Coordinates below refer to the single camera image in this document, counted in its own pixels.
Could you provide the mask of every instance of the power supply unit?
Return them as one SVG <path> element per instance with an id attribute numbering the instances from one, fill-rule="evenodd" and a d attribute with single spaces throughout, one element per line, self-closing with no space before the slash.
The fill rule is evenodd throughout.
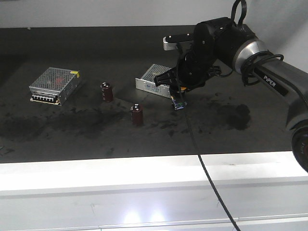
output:
<path id="1" fill-rule="evenodd" d="M 49 67 L 29 86 L 30 101 L 61 106 L 79 83 L 79 71 Z"/>
<path id="2" fill-rule="evenodd" d="M 170 98 L 169 86 L 162 84 L 156 87 L 154 83 L 155 76 L 160 75 L 170 69 L 171 68 L 166 66 L 153 64 L 141 78 L 135 78 L 136 89 Z"/>

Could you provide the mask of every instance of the electrolytic capacitor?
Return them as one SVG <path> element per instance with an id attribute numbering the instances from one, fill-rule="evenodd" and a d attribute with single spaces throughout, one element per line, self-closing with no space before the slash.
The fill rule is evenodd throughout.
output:
<path id="1" fill-rule="evenodd" d="M 136 103 L 131 108 L 131 120 L 133 125 L 141 126 L 143 125 L 143 107 L 142 105 Z"/>
<path id="2" fill-rule="evenodd" d="M 112 87 L 109 83 L 106 82 L 102 83 L 101 89 L 102 89 L 103 100 L 106 103 L 109 103 L 112 100 L 114 100 L 114 95 L 112 94 Z"/>

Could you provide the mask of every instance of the dark stain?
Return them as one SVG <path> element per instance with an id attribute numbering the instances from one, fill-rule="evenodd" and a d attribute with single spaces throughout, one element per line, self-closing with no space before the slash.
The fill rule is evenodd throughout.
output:
<path id="1" fill-rule="evenodd" d="M 125 112 L 78 111 L 76 114 L 60 114 L 49 120 L 48 126 L 54 130 L 74 131 L 89 139 L 95 139 L 111 124 L 121 120 Z"/>
<path id="2" fill-rule="evenodd" d="M 168 135 L 169 135 L 170 137 L 172 137 L 172 136 L 174 135 L 174 130 L 170 130 L 170 131 L 168 132 Z"/>
<path id="3" fill-rule="evenodd" d="M 217 110 L 221 122 L 225 122 L 229 129 L 244 130 L 248 127 L 250 121 L 250 110 L 244 105 L 225 105 Z"/>
<path id="4" fill-rule="evenodd" d="M 43 119 L 33 117 L 11 117 L 0 121 L 0 137 L 16 142 L 37 140 L 46 128 L 68 132 L 70 135 L 82 135 L 88 139 L 96 139 L 108 126 L 117 123 L 125 116 L 125 112 L 101 112 L 99 109 L 62 113 Z"/>
<path id="5" fill-rule="evenodd" d="M 149 126 L 149 128 L 155 128 L 155 127 L 157 127 L 158 126 L 158 124 L 151 124 L 150 126 Z"/>
<path id="6" fill-rule="evenodd" d="M 111 148 L 111 149 L 109 149 L 107 152 L 106 152 L 106 156 L 107 157 L 111 157 L 112 155 L 113 155 L 113 153 L 114 153 L 114 148 Z"/>
<path id="7" fill-rule="evenodd" d="M 76 112 L 76 108 L 75 107 L 73 107 L 72 109 L 71 109 L 71 111 L 74 113 L 74 114 L 76 114 L 77 112 Z"/>
<path id="8" fill-rule="evenodd" d="M 23 142 L 35 140 L 43 131 L 36 118 L 12 117 L 0 122 L 0 136 Z"/>
<path id="9" fill-rule="evenodd" d="M 176 112 L 171 112 L 170 115 L 172 116 L 178 116 L 178 114 Z"/>
<path id="10" fill-rule="evenodd" d="M 14 149 L 7 148 L 5 153 L 3 153 L 3 154 L 0 153 L 0 156 L 5 156 L 5 155 L 8 155 L 8 154 L 13 153 L 13 152 L 15 152 Z"/>
<path id="11" fill-rule="evenodd" d="M 187 129 L 184 129 L 183 131 L 181 131 L 182 134 L 188 133 L 188 132 L 189 132 L 189 129 L 188 129 L 188 128 L 187 128 Z"/>
<path id="12" fill-rule="evenodd" d="M 165 129 L 165 128 L 171 128 L 171 127 L 176 127 L 178 124 L 177 123 L 168 123 L 168 124 L 164 124 L 163 126 L 161 126 L 161 129 Z"/>

